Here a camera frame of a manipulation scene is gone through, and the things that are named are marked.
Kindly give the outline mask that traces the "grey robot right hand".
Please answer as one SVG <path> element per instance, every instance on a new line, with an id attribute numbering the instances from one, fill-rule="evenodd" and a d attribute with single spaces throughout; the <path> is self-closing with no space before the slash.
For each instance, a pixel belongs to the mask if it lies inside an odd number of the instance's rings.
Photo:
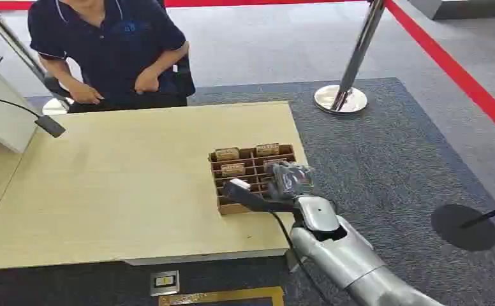
<path id="1" fill-rule="evenodd" d="M 267 163 L 264 170 L 274 179 L 269 186 L 271 197 L 291 205 L 299 215 L 303 227 L 326 233 L 338 230 L 340 224 L 333 204 L 313 191 L 310 167 L 288 161 L 276 161 Z"/>

